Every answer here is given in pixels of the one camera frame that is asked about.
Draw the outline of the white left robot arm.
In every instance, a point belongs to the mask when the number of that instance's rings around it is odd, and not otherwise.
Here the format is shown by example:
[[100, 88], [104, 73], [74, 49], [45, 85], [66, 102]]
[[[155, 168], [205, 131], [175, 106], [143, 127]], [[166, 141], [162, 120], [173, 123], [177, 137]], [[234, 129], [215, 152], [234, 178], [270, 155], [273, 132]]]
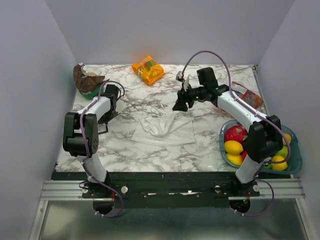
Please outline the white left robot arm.
[[93, 191], [101, 198], [111, 191], [108, 183], [108, 172], [104, 169], [98, 155], [98, 125], [107, 125], [117, 116], [117, 101], [120, 89], [114, 84], [102, 87], [92, 101], [77, 112], [67, 112], [64, 117], [62, 147], [75, 157], [83, 166], [88, 181], [95, 183]]

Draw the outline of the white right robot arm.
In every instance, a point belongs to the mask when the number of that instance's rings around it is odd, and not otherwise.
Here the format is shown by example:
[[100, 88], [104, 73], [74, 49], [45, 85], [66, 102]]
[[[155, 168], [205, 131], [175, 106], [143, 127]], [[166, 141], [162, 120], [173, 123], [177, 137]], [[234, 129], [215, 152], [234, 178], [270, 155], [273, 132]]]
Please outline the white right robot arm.
[[186, 112], [195, 102], [211, 102], [235, 118], [247, 131], [245, 150], [247, 156], [235, 172], [236, 180], [230, 183], [230, 191], [241, 196], [248, 190], [248, 183], [254, 179], [263, 163], [283, 148], [281, 121], [275, 116], [267, 116], [238, 98], [226, 84], [218, 84], [211, 67], [197, 71], [200, 86], [193, 88], [189, 78], [181, 71], [176, 80], [182, 83], [177, 92], [173, 111]]

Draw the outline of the white camisole garment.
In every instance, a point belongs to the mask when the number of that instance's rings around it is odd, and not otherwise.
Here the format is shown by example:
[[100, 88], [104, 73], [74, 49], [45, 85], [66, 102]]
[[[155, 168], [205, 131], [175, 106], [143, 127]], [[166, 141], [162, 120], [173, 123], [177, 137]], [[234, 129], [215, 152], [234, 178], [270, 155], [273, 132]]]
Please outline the white camisole garment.
[[131, 140], [160, 147], [193, 144], [196, 142], [193, 120], [174, 111], [168, 112], [162, 105], [152, 107], [148, 117], [138, 120]]

